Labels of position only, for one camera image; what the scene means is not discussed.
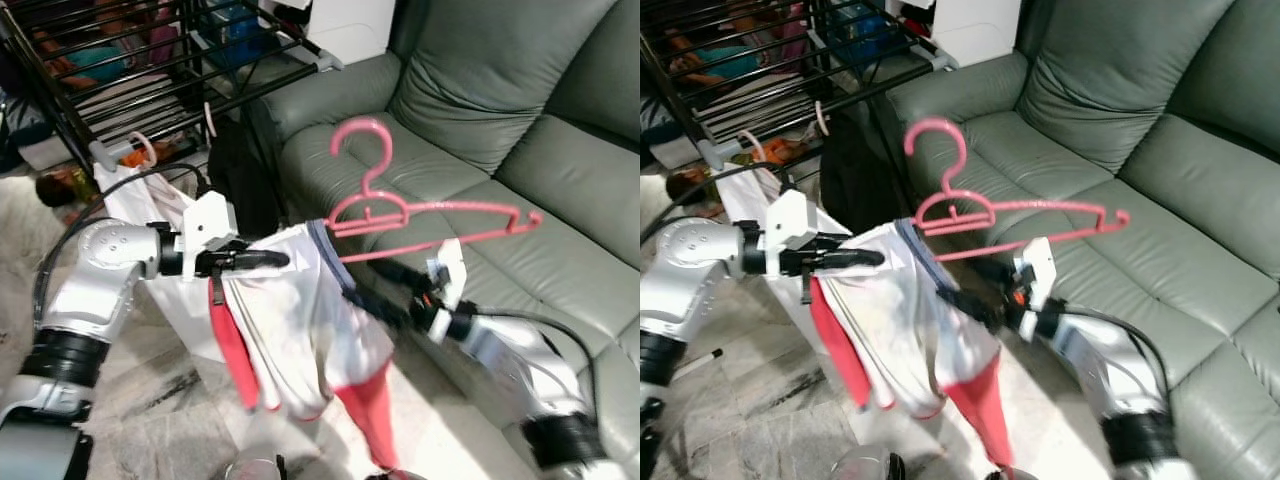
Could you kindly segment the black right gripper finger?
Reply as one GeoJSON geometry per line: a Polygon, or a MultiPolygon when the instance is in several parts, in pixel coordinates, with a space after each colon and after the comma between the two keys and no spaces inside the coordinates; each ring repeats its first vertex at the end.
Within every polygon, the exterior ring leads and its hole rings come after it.
{"type": "Polygon", "coordinates": [[[937,291],[937,296],[947,305],[980,323],[988,332],[997,332],[1001,328],[1000,311],[977,294],[968,291],[937,291]]]}
{"type": "Polygon", "coordinates": [[[1016,269],[1011,264],[997,259],[966,259],[965,264],[998,291],[1009,291],[1014,287],[1016,269]]]}
{"type": "Polygon", "coordinates": [[[375,273],[383,279],[410,288],[415,293],[429,289],[429,275],[417,271],[396,260],[376,260],[375,273]]]}
{"type": "Polygon", "coordinates": [[[403,308],[378,293],[347,291],[347,300],[388,326],[404,326],[410,320],[408,314],[403,308]]]}

